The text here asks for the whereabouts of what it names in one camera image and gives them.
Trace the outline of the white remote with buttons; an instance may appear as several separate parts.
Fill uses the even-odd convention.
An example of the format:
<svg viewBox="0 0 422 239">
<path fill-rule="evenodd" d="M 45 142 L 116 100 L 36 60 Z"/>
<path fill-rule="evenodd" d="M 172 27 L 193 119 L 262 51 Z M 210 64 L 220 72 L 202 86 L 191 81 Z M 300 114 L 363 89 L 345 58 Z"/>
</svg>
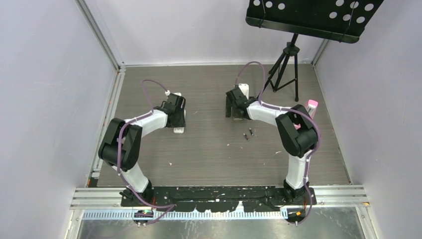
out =
<svg viewBox="0 0 422 239">
<path fill-rule="evenodd" d="M 243 115 L 243 114 L 233 114 L 232 115 L 233 120 L 249 120 L 248 115 Z"/>
</svg>

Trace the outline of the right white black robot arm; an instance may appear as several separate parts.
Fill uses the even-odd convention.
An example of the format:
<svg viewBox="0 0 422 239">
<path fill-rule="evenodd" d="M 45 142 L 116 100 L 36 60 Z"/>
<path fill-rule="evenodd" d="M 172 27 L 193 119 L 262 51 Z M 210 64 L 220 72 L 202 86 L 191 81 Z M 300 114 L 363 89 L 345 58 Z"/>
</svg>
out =
<svg viewBox="0 0 422 239">
<path fill-rule="evenodd" d="M 276 126 L 282 146 L 289 155 L 288 173 L 283 182 L 285 200 L 297 204 L 310 194 L 310 157 L 317 150 L 320 133 L 302 105 L 284 108 L 247 97 L 239 86 L 226 92 L 225 116 L 258 120 Z"/>
</svg>

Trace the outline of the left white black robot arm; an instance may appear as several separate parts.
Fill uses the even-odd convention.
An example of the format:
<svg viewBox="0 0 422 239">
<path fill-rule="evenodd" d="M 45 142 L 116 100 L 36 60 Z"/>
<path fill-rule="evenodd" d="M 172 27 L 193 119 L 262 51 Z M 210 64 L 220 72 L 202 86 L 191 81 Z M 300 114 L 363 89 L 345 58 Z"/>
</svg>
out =
<svg viewBox="0 0 422 239">
<path fill-rule="evenodd" d="M 163 128 L 182 134 L 186 126 L 186 99 L 181 93 L 166 95 L 167 100 L 151 112 L 132 119 L 113 118 L 98 150 L 99 158 L 116 170 L 141 206 L 149 205 L 153 198 L 152 183 L 137 163 L 142 138 Z"/>
</svg>

